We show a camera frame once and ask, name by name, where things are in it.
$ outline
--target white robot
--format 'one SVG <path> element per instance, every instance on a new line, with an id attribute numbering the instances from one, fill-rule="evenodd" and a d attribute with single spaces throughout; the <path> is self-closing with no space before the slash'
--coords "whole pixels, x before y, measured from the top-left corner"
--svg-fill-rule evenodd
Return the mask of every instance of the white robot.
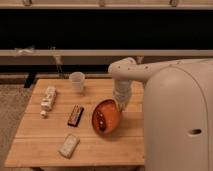
<path id="1" fill-rule="evenodd" d="M 137 65 L 125 58 L 108 71 L 120 110 L 131 97 L 131 82 L 145 83 L 146 171 L 213 171 L 213 60 Z"/>

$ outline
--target black wall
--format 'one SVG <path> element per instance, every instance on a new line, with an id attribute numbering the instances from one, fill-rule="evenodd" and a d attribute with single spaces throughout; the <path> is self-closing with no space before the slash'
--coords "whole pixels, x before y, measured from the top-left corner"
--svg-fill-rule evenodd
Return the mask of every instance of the black wall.
<path id="1" fill-rule="evenodd" d="M 213 49 L 213 11 L 0 10 L 0 49 Z"/>

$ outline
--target wooden table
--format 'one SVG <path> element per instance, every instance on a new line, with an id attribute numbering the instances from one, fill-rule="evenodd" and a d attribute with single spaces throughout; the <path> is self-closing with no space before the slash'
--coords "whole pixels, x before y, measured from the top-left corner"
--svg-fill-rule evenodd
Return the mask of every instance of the wooden table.
<path id="1" fill-rule="evenodd" d="M 40 102 L 49 85 L 58 96 L 48 119 L 40 116 Z M 92 112 L 102 100 L 112 97 L 113 80 L 86 79 L 85 94 L 76 94 L 68 80 L 38 80 L 25 110 L 6 167 L 131 166 L 144 164 L 141 83 L 133 82 L 130 103 L 119 127 L 107 138 L 98 136 L 91 125 Z M 77 128 L 67 126 L 75 104 L 85 110 Z M 71 159 L 58 153 L 65 137 L 72 133 L 80 143 Z"/>

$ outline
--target paper cup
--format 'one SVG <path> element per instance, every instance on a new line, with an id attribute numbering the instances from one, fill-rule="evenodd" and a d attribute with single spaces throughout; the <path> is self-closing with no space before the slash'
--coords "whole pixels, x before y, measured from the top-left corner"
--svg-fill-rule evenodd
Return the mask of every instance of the paper cup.
<path id="1" fill-rule="evenodd" d="M 85 75 L 82 72 L 73 72 L 69 75 L 69 80 L 71 81 L 72 88 L 76 93 L 83 92 Z"/>

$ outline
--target orange bowl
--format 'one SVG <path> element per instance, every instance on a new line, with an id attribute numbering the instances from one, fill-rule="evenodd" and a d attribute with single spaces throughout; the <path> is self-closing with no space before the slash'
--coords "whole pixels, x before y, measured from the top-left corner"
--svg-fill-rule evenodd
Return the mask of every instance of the orange bowl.
<path id="1" fill-rule="evenodd" d="M 99 103 L 92 115 L 94 130 L 100 135 L 111 133 L 120 123 L 122 113 L 114 100 L 107 99 Z"/>

